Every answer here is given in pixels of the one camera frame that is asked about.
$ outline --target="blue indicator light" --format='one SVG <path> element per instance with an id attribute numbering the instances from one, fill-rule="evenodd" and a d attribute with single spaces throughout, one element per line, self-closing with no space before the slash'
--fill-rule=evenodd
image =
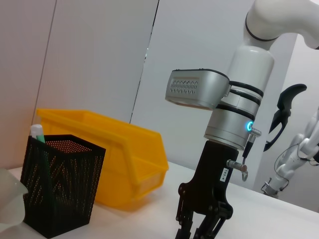
<path id="1" fill-rule="evenodd" d="M 254 123 L 254 122 L 250 121 L 250 122 L 247 124 L 247 130 L 248 130 L 248 131 L 251 131 L 251 130 L 252 130 L 253 123 Z"/>

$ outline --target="white marker cap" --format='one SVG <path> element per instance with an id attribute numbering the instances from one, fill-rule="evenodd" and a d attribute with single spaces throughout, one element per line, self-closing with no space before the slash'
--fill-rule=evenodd
<path id="1" fill-rule="evenodd" d="M 31 136 L 32 138 L 35 138 L 38 136 L 38 135 L 43 135 L 43 128 L 42 128 L 42 125 L 40 124 L 34 124 L 31 126 L 30 128 L 30 131 L 31 131 Z"/>

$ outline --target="black mesh pencil holder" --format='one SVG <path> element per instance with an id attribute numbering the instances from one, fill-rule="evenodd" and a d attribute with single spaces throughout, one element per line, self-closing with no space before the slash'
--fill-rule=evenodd
<path id="1" fill-rule="evenodd" d="M 21 183 L 24 222 L 52 238 L 90 222 L 105 149 L 73 135 L 29 136 Z"/>

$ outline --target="white table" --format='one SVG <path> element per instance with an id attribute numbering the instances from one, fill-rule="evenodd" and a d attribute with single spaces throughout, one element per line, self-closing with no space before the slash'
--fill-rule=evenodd
<path id="1" fill-rule="evenodd" d="M 21 169 L 11 171 L 20 177 Z M 57 239 L 174 239 L 179 200 L 177 189 L 188 182 L 193 170 L 169 164 L 164 185 L 139 205 L 120 211 L 95 204 L 89 225 L 56 237 Z M 229 184 L 227 200 L 234 208 L 217 239 L 315 239 L 319 238 L 319 214 Z M 203 219 L 194 215 L 192 236 Z M 2 234 L 0 239 L 43 239 L 22 223 Z"/>

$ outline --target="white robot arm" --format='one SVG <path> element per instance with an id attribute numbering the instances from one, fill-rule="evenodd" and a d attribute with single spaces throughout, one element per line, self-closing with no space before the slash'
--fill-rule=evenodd
<path id="1" fill-rule="evenodd" d="M 295 170 L 317 154 L 319 150 L 318 143 L 319 109 L 308 122 L 304 134 L 299 133 L 294 137 L 285 156 L 278 161 L 278 165 L 275 168 L 276 175 L 268 183 L 264 184 L 266 186 L 264 193 L 277 198 L 278 192 L 287 187 L 289 180 L 295 174 Z"/>
<path id="2" fill-rule="evenodd" d="M 233 169 L 246 174 L 243 180 L 247 176 L 246 165 L 235 160 L 238 150 L 250 148 L 261 134 L 252 125 L 274 66 L 268 50 L 286 32 L 301 34 L 307 46 L 319 49 L 319 6 L 310 0 L 256 0 L 246 16 L 244 44 L 235 51 L 227 75 L 211 69 L 172 71 L 167 101 L 213 110 L 194 177 L 178 188 L 176 220 L 181 228 L 176 239 L 189 239 L 194 212 L 206 215 L 196 239 L 215 238 L 232 217 L 227 185 Z M 318 137 L 319 130 L 315 130 L 292 155 L 313 155 Z"/>

